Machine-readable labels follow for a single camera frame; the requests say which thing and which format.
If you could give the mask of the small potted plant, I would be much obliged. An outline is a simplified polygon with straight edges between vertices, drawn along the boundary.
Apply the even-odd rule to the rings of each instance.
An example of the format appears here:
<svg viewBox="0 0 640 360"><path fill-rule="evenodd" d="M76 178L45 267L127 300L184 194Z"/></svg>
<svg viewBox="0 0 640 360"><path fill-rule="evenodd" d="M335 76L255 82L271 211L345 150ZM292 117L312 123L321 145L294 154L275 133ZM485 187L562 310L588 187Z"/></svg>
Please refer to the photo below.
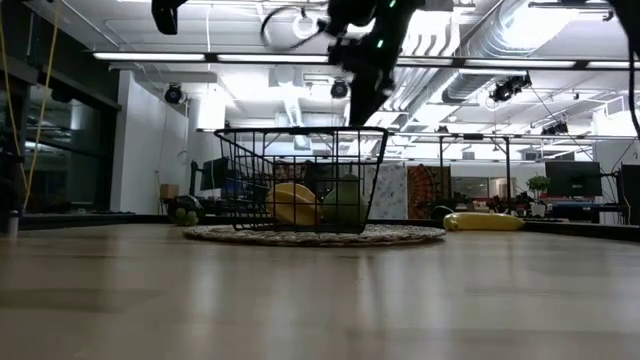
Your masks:
<svg viewBox="0 0 640 360"><path fill-rule="evenodd" d="M550 185L550 179L546 176L536 175L527 181L529 191L533 194L533 202L530 204L531 215L543 218L546 213L546 205L540 200Z"/></svg>

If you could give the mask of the black computer monitor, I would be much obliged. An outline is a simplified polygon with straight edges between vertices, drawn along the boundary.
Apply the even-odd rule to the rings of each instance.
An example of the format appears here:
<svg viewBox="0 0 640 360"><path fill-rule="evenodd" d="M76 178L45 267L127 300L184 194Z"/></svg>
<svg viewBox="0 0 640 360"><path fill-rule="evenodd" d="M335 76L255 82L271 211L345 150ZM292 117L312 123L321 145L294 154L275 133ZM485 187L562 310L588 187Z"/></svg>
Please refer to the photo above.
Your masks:
<svg viewBox="0 0 640 360"><path fill-rule="evenodd" d="M640 226L640 165L623 164L619 173L620 204L630 225Z"/></svg>
<svg viewBox="0 0 640 360"><path fill-rule="evenodd" d="M222 189L226 186L228 159L221 157L206 161L201 168L201 190Z"/></svg>
<svg viewBox="0 0 640 360"><path fill-rule="evenodd" d="M552 197L597 197L602 195L598 162L548 161L545 175Z"/></svg>

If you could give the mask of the dark toy grape bunch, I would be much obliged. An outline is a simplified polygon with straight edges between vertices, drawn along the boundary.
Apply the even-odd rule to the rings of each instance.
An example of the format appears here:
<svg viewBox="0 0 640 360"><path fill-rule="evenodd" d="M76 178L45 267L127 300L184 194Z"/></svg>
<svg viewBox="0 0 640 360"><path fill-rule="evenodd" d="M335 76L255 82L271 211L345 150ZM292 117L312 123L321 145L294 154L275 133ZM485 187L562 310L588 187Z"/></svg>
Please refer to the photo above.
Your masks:
<svg viewBox="0 0 640 360"><path fill-rule="evenodd" d="M182 195L168 200L167 214L178 226L195 226L204 215L204 208L196 197Z"/></svg>

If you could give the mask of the black aluminium table frame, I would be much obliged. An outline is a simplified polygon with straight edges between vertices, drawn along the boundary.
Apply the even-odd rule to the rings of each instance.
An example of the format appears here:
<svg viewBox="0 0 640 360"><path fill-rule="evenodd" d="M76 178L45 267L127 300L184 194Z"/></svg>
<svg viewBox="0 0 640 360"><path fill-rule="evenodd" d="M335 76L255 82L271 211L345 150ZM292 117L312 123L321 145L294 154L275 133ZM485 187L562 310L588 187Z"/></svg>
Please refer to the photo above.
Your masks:
<svg viewBox="0 0 640 360"><path fill-rule="evenodd" d="M48 230L122 224L170 224L168 216L117 214L31 214L18 220L19 230ZM574 237L597 238L640 244L640 227L591 223L526 221L525 232L538 232Z"/></svg>

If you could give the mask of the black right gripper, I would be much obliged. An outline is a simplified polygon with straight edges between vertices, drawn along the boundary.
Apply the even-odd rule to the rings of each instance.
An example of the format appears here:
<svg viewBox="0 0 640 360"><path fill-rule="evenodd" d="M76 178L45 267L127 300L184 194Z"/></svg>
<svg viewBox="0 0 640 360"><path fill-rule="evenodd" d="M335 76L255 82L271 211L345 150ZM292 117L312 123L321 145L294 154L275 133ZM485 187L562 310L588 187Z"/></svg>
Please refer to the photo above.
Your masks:
<svg viewBox="0 0 640 360"><path fill-rule="evenodd" d="M352 91L349 123L364 126L387 101L395 89L394 70L400 56L400 44L395 40L365 34L361 37L341 36L328 46L328 63L337 65L364 80L373 89Z"/></svg>

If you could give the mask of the orange patterned tapestry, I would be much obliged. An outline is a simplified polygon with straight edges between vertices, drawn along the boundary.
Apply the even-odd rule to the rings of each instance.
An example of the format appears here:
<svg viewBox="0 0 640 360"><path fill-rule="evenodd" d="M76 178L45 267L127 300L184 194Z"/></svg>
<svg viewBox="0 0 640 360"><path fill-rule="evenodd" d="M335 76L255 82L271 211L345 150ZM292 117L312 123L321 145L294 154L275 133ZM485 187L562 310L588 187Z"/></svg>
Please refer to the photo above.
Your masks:
<svg viewBox="0 0 640 360"><path fill-rule="evenodd" d="M408 217L430 219L436 206L452 206L451 170L449 167L425 166L407 168Z"/></svg>

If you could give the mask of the yellow toy banana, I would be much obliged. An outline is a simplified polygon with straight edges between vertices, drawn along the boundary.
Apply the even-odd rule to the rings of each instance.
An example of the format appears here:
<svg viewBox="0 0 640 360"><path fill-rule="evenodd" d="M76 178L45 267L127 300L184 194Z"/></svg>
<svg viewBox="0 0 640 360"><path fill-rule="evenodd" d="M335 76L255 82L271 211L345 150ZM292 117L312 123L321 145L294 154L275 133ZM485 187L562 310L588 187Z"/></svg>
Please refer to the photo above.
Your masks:
<svg viewBox="0 0 640 360"><path fill-rule="evenodd" d="M524 225L522 219L506 214L461 212L443 219L447 231L517 231Z"/></svg>

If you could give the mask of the green toy pear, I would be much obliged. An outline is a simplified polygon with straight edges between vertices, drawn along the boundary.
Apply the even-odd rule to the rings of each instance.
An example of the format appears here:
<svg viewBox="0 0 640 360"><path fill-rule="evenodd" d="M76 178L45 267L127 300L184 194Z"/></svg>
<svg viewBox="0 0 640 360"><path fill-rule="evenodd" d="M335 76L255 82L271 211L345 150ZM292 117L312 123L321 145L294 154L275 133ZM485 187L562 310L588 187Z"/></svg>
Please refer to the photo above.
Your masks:
<svg viewBox="0 0 640 360"><path fill-rule="evenodd" d="M344 175L324 198L323 217L339 226L362 226L367 218L368 205L359 190L359 178L353 174Z"/></svg>

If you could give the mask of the round woven placemat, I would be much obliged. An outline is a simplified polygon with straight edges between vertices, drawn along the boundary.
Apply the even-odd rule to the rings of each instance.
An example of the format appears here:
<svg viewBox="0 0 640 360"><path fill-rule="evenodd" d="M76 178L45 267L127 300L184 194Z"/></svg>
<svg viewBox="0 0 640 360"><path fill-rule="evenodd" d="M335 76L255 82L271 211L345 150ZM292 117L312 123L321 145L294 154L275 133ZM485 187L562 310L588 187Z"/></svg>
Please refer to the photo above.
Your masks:
<svg viewBox="0 0 640 360"><path fill-rule="evenodd" d="M193 226L182 231L191 240L279 247L385 247L440 241L446 231L409 225L366 225L360 234L234 230L230 225Z"/></svg>

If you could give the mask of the black metal rack frame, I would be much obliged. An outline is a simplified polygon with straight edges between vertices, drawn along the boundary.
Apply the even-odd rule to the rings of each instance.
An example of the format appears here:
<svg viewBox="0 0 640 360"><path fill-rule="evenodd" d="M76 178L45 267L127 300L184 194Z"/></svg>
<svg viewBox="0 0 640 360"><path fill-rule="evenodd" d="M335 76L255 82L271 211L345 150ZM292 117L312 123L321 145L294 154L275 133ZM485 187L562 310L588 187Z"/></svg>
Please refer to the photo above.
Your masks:
<svg viewBox="0 0 640 360"><path fill-rule="evenodd" d="M508 135L503 134L482 134L482 133L437 133L439 144L439 164L443 167L444 164L444 142L448 144L461 142L468 142L471 145L483 144L485 142L491 143L495 148L503 153L504 158L502 160L497 159L497 162L502 162L505 167L506 178L506 200L511 203L512 195L512 181L511 181L511 140Z"/></svg>

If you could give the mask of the white patterned panel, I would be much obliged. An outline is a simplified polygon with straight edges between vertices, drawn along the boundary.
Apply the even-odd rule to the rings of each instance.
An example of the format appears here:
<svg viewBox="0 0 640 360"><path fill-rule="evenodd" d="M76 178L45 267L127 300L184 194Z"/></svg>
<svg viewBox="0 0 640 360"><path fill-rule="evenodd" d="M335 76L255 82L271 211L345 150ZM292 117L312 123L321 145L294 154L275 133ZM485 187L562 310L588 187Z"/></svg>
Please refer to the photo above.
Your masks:
<svg viewBox="0 0 640 360"><path fill-rule="evenodd" d="M399 163L383 163L378 171L369 213L373 220L407 220L407 174Z"/></svg>

